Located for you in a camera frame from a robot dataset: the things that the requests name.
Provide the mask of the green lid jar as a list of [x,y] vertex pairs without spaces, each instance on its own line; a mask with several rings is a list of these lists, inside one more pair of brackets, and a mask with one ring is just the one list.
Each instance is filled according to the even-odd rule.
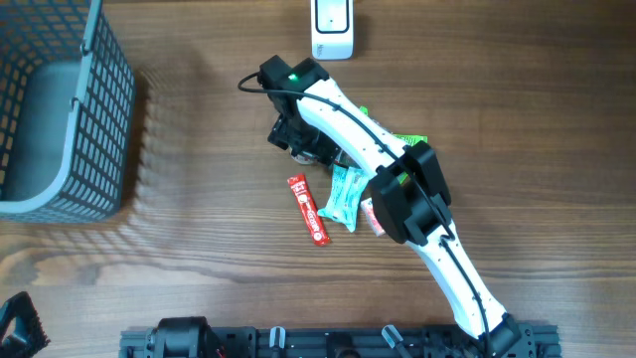
[[290,154],[291,158],[300,165],[313,165],[317,162],[314,155],[310,153],[300,152],[297,154]]

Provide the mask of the pale teal snack packet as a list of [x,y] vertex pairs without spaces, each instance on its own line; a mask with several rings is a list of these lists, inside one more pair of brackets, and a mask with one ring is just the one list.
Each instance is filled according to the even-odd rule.
[[369,180],[367,173],[360,168],[334,165],[331,194],[326,206],[318,210],[318,215],[343,224],[350,233],[354,233],[361,197]]

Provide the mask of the small red snack packet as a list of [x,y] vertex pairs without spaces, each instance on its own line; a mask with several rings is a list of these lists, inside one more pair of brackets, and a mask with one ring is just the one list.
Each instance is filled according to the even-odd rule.
[[372,231],[375,233],[375,235],[377,237],[384,235],[386,231],[383,229],[382,225],[380,224],[380,222],[378,221],[375,215],[372,199],[368,198],[363,200],[360,203],[360,208],[362,209],[362,212],[364,213],[367,219],[367,222],[369,226],[371,227]]

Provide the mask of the red snack wrapper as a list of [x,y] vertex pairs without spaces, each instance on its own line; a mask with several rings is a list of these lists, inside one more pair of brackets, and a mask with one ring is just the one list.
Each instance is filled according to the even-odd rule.
[[305,175],[300,173],[291,176],[287,179],[287,184],[294,194],[313,244],[318,247],[329,245],[331,243],[330,237],[318,215]]

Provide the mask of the green clear snack bag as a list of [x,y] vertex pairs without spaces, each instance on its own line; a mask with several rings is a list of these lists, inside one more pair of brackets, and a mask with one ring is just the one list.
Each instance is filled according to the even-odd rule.
[[[415,135],[415,134],[397,134],[395,133],[395,137],[403,140],[407,145],[414,146],[418,142],[428,142],[428,137],[426,135]],[[359,168],[359,165],[344,151],[342,151],[335,159],[335,163],[341,165],[343,167],[356,167]],[[398,177],[398,181],[402,184],[406,180],[407,175],[402,173]]]

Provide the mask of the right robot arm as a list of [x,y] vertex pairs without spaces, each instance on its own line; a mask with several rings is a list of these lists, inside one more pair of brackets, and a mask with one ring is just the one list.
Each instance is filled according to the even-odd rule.
[[324,165],[333,164],[340,153],[348,154],[370,178],[379,224],[428,267],[457,325],[474,341],[470,353],[502,357],[511,350],[523,333],[464,251],[432,147],[422,141],[408,144],[378,125],[311,58],[290,67],[273,56],[255,77],[258,92],[266,94],[278,112],[269,142]]

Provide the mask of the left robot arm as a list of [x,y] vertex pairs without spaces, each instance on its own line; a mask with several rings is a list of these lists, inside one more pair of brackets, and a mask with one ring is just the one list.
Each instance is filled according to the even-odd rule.
[[[31,296],[1,304],[1,358],[32,358],[50,344]],[[164,318],[155,328],[121,333],[120,358],[222,357],[224,346],[204,317]]]

